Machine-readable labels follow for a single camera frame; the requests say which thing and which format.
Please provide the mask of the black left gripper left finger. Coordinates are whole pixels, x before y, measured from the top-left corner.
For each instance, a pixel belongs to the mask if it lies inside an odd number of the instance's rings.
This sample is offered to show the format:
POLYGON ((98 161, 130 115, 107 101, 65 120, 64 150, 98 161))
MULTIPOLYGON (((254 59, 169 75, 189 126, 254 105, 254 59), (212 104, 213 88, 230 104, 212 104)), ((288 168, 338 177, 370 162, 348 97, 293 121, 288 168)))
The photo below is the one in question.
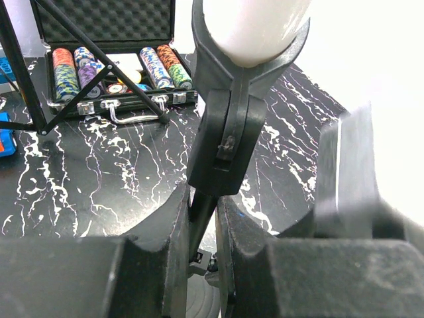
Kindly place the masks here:
POLYGON ((189 187, 119 237, 1 240, 2 317, 184 317, 189 187))

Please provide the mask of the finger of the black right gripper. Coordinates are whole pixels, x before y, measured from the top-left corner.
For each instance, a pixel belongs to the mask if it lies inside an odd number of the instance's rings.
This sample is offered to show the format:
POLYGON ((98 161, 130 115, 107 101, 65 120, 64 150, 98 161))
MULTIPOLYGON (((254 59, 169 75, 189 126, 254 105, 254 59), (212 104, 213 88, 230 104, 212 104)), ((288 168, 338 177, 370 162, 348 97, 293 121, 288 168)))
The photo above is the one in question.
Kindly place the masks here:
POLYGON ((314 206, 281 237, 405 238, 378 190, 372 110, 363 106, 321 129, 314 206))

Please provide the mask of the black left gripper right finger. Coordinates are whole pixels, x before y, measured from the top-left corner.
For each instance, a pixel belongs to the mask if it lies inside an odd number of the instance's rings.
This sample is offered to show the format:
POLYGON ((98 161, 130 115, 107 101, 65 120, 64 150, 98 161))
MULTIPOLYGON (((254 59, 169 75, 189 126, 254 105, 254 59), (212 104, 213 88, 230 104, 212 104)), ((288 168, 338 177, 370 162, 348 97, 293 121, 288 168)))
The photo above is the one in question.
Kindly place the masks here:
POLYGON ((423 255, 389 239, 278 238, 217 205, 224 317, 422 317, 423 255))

